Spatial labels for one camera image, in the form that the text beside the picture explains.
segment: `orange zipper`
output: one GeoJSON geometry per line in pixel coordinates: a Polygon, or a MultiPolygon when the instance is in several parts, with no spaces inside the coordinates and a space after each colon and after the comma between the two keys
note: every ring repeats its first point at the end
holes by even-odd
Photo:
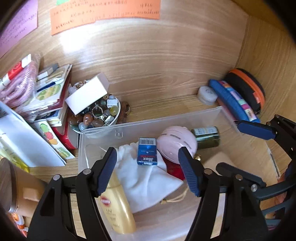
{"type": "Polygon", "coordinates": [[[229,73],[236,74],[237,76],[242,78],[252,88],[252,90],[256,93],[256,95],[259,98],[261,109],[263,109],[263,106],[265,104],[265,98],[261,89],[258,87],[258,85],[256,85],[256,83],[249,76],[247,76],[244,72],[240,71],[239,69],[233,69],[229,71],[229,73]]]}

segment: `gold sunscreen bottle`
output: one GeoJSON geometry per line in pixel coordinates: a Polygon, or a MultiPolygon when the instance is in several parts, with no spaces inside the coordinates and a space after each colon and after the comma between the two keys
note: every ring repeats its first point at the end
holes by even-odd
{"type": "Polygon", "coordinates": [[[101,205],[114,231],[120,234],[136,231],[136,223],[123,188],[113,171],[106,191],[99,197],[101,205]]]}

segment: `white bowl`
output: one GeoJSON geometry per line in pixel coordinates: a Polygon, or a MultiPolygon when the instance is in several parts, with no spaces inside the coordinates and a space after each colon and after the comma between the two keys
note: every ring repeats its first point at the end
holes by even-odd
{"type": "MultiPolygon", "coordinates": [[[[107,126],[112,126],[112,125],[115,125],[116,124],[116,122],[117,122],[117,119],[118,119],[118,116],[119,116],[119,113],[120,113],[120,107],[121,107],[121,105],[120,105],[120,101],[118,100],[118,103],[117,103],[117,107],[118,107],[118,113],[116,114],[116,116],[114,117],[114,120],[109,124],[109,125],[107,125],[107,126]]],[[[75,131],[75,132],[77,132],[77,133],[79,133],[79,134],[81,134],[81,132],[82,131],[77,131],[77,130],[75,130],[75,129],[73,129],[72,128],[72,130],[73,131],[75,131]]]]}

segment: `plastic bag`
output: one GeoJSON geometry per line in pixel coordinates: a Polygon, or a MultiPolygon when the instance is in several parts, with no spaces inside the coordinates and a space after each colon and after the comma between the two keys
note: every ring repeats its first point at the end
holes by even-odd
{"type": "Polygon", "coordinates": [[[35,84],[40,63],[39,54],[29,54],[0,80],[0,100],[10,108],[35,97],[35,84]]]}

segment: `green jar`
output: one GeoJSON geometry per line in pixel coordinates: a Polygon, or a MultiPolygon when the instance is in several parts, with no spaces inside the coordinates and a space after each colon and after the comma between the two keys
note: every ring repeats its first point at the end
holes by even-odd
{"type": "Polygon", "coordinates": [[[197,149],[217,147],[220,144],[220,135],[215,126],[205,128],[195,128],[191,132],[197,141],[197,149]]]}

